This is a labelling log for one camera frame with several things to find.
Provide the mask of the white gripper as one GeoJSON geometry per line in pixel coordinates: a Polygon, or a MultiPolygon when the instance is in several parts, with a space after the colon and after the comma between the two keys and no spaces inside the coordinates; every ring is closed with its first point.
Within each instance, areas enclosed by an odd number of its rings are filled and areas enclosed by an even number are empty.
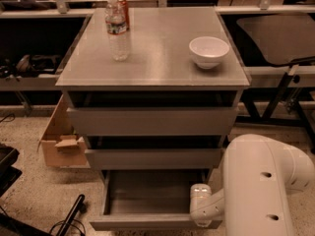
{"type": "Polygon", "coordinates": [[[207,206],[212,195],[207,184],[194,184],[190,189],[190,216],[199,227],[206,228],[211,224],[207,206]]]}

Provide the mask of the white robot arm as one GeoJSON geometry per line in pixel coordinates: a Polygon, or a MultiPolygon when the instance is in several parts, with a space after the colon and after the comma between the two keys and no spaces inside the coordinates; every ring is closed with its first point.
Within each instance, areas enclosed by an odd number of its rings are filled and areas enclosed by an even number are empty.
{"type": "Polygon", "coordinates": [[[199,227],[225,220],[226,236],[294,236],[287,196],[314,180],[314,163],[303,150],[261,136],[233,139],[223,155],[223,187],[190,190],[190,216],[199,227]]]}

